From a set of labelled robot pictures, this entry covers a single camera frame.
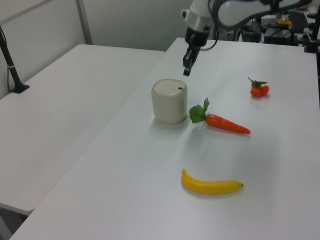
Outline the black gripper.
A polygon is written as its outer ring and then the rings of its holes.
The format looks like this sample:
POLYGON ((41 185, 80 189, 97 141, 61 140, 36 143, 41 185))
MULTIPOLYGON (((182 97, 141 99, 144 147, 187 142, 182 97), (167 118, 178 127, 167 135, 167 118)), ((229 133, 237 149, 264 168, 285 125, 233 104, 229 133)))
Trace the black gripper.
POLYGON ((189 76, 191 69, 194 66, 201 47, 207 44, 209 38, 209 32, 202 32, 193 30, 190 27, 187 27, 185 34, 185 42, 188 43, 189 48, 187 49, 185 55, 183 56, 182 62, 185 76, 189 76))

